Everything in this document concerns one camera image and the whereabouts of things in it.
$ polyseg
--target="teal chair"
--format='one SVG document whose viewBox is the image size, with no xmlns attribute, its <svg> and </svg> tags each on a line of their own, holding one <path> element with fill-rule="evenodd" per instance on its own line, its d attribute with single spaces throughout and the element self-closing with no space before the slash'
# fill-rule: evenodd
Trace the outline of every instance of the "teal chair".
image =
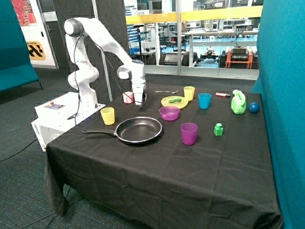
<svg viewBox="0 0 305 229">
<path fill-rule="evenodd" d="M 284 229 L 305 229 L 305 1 L 265 0 L 258 34 L 261 93 Z"/>
<path fill-rule="evenodd" d="M 2 92 L 35 81 L 39 82 L 39 78 L 31 65 L 27 44 L 11 0 L 0 0 L 0 9 L 3 9 L 0 14 L 0 92 Z"/>
</svg>

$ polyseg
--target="yellow railing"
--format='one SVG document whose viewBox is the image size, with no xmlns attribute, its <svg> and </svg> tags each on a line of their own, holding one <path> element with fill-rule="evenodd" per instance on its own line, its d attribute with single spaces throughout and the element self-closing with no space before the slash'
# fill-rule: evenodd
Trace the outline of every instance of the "yellow railing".
<svg viewBox="0 0 305 229">
<path fill-rule="evenodd" d="M 196 10 L 191 12 L 182 12 L 182 21 L 195 21 L 195 20 L 213 20 L 213 19 L 234 19 L 234 18 L 256 18 L 262 15 L 262 6 L 251 7 L 232 7 L 227 9 L 217 10 Z M 150 15 L 137 15 L 127 16 L 126 24 L 138 23 L 159 23 L 177 21 L 177 13 L 159 13 Z"/>
</svg>

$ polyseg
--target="floor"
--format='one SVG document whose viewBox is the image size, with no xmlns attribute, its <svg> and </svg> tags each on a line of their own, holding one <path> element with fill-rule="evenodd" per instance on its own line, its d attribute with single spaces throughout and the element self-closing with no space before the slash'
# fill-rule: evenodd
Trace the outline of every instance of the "floor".
<svg viewBox="0 0 305 229">
<path fill-rule="evenodd" d="M 0 93 L 0 228 L 91 228 L 149 229 L 81 198 L 71 189 L 72 204 L 65 217 L 54 214 L 43 191 L 44 160 L 31 122 L 37 118 L 34 107 L 69 91 L 66 70 L 35 69 L 38 82 Z M 172 85 L 195 84 L 220 91 L 240 89 L 250 92 L 254 81 L 202 77 L 147 75 L 147 82 Z"/>
</svg>

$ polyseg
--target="yellow plate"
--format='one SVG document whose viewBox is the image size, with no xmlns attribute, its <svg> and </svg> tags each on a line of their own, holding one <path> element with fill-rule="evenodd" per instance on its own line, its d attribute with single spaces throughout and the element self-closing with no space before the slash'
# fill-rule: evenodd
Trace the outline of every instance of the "yellow plate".
<svg viewBox="0 0 305 229">
<path fill-rule="evenodd" d="M 172 99 L 182 99 L 181 102 L 174 102 L 174 103 L 169 103 L 168 101 Z M 189 103 L 189 101 L 181 96 L 169 96 L 165 97 L 161 100 L 161 104 L 163 106 L 175 106 L 178 107 L 179 109 L 186 107 L 186 105 Z"/>
</svg>

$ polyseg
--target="blue ball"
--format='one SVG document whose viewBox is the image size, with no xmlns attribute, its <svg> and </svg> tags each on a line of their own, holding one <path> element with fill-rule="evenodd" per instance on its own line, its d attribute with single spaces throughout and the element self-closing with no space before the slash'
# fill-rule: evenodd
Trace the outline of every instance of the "blue ball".
<svg viewBox="0 0 305 229">
<path fill-rule="evenodd" d="M 249 104 L 249 111 L 253 114 L 259 111 L 259 104 L 258 103 L 250 103 Z"/>
</svg>

